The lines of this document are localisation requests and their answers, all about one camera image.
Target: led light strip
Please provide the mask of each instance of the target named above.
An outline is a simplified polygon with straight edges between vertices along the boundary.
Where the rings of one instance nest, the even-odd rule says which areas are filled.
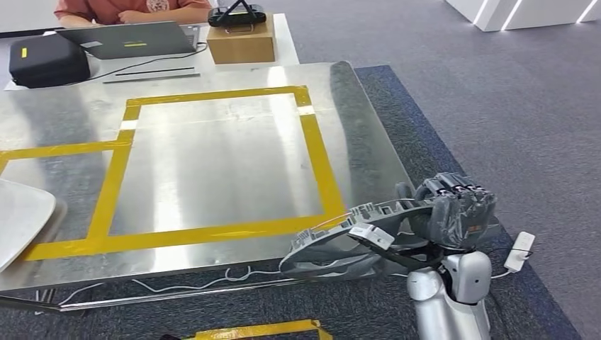
[[[478,20],[480,20],[480,16],[482,16],[482,12],[484,12],[486,5],[488,5],[488,0],[484,0],[482,6],[480,6],[480,10],[478,10],[478,14],[476,14],[476,18],[473,20],[474,25],[478,22]]]
[[[509,22],[511,22],[511,19],[513,19],[513,16],[515,15],[515,12],[517,12],[517,8],[521,4],[522,4],[522,0],[517,0],[517,2],[515,3],[515,6],[513,6],[513,9],[511,10],[511,13],[509,13],[507,20],[503,24],[503,27],[501,28],[501,30],[505,30],[507,28],[507,26],[509,25]]]
[[[598,0],[592,0],[590,2],[590,4],[588,5],[588,7],[584,10],[582,16],[580,16],[580,18],[578,18],[578,20],[576,21],[576,23],[580,23],[580,22],[582,22],[582,20],[584,20],[584,17],[586,17],[586,15],[588,14],[588,12],[590,12],[590,10],[597,3],[597,1]]]

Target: white plastic part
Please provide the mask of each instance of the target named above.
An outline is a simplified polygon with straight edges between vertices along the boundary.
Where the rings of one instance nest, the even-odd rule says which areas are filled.
[[[0,271],[33,241],[55,206],[51,193],[0,178]]]
[[[528,259],[528,254],[532,244],[534,243],[534,235],[527,232],[520,232],[513,244],[512,251],[509,253],[505,261],[505,268],[512,273],[517,273],[522,270],[524,262]]]
[[[375,225],[369,225],[363,222],[355,224],[349,231],[349,234],[370,241],[372,244],[375,244],[384,250],[387,250],[394,242],[394,236]]]

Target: black case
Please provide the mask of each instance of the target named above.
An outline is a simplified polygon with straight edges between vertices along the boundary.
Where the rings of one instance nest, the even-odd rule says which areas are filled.
[[[254,17],[248,13],[244,6],[238,6],[236,9],[223,17],[228,7],[216,7],[208,12],[207,22],[213,27],[229,27],[237,25],[250,25],[255,23],[264,23],[267,21],[267,15],[259,5],[248,5],[254,13]]]
[[[9,70],[15,84],[30,89],[77,83],[90,77],[85,51],[58,34],[12,44]]]

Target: yellow tape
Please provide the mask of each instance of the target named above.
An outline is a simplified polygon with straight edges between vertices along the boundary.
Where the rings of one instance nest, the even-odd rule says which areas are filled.
[[[135,44],[124,44],[123,47],[140,47],[140,46],[148,46],[147,43],[143,43],[143,42],[138,42]]]
[[[284,93],[293,94],[296,104],[299,107],[300,123],[305,135],[315,180],[317,181],[320,200],[324,210],[323,215],[244,222],[233,225],[200,227],[171,232],[153,232],[112,237],[108,235],[130,149],[133,144],[136,126],[135,120],[140,118],[141,105],[265,96]],[[71,256],[91,256],[118,251],[290,234],[342,215],[345,211],[342,195],[336,184],[332,167],[330,166],[330,161],[327,156],[327,151],[323,143],[315,112],[311,106],[311,100],[306,86],[284,86],[270,89],[247,89],[130,99],[126,104],[122,127],[126,122],[130,122],[127,124],[127,129],[123,128],[123,130],[119,132],[117,140],[111,142],[92,142],[78,145],[67,144],[57,145],[55,147],[39,147],[0,153],[1,170],[2,159],[49,157],[63,154],[113,150],[113,158],[111,159],[111,163],[107,170],[106,178],[103,182],[99,199],[96,204],[96,209],[91,218],[87,238],[34,245],[27,250],[24,259],[35,261]]]
[[[61,259],[71,256],[90,256],[119,251],[223,242],[249,237],[269,237],[300,232],[329,218],[324,215],[291,217],[281,220],[199,227],[171,232],[149,232],[146,234],[110,236],[102,239],[88,238],[42,243],[32,246],[24,259],[26,261]]]
[[[102,239],[108,236],[117,206],[121,182],[130,156],[130,147],[120,147],[113,151],[106,177],[90,222],[87,239]]]
[[[327,151],[323,144],[317,117],[315,115],[302,115],[300,123],[303,126],[305,142],[313,165],[323,210],[326,215],[331,217],[342,215],[345,211],[342,194],[336,184],[330,160],[327,158]]]
[[[2,153],[0,152],[0,175],[2,175],[2,171],[4,171],[4,168],[6,168],[6,165],[9,163],[9,161],[5,158],[2,157]]]
[[[132,99],[128,100],[127,107],[125,108],[125,114],[123,115],[123,120],[137,120],[140,118],[140,107],[139,105],[135,105],[132,103]]]
[[[317,330],[319,339],[331,339],[325,330],[320,327],[319,321],[301,320],[282,322],[278,324],[260,324],[257,326],[246,326],[236,328],[215,329],[211,331],[200,331],[196,333],[195,340],[213,339],[244,339],[257,336],[269,336],[278,334],[289,334]]]
[[[85,154],[87,152],[109,151],[116,147],[127,146],[122,141],[111,140],[108,142],[90,142],[81,144],[54,145],[51,147],[34,147],[31,149],[17,149],[3,152],[7,159],[41,158],[64,156],[67,154]]]
[[[142,106],[142,105],[154,105],[154,104],[167,104],[167,103],[185,103],[188,101],[210,101],[215,99],[231,99],[231,98],[244,98],[244,97],[255,97],[255,96],[268,96],[272,94],[293,94],[296,100],[297,106],[310,105],[308,100],[307,87],[306,86],[282,86],[282,87],[271,87],[267,89],[247,89],[247,90],[233,90],[233,91],[219,91],[219,92],[206,92],[206,93],[191,93],[191,94],[177,94],[173,96],[160,96],[160,97],[149,97],[149,98],[136,98],[128,101],[128,106]]]

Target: metal table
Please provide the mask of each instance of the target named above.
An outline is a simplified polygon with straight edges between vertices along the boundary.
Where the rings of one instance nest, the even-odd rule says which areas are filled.
[[[346,62],[4,92],[0,103],[0,177],[62,202],[0,273],[0,292],[278,259],[294,232],[408,181]],[[56,309],[29,307],[40,305]]]

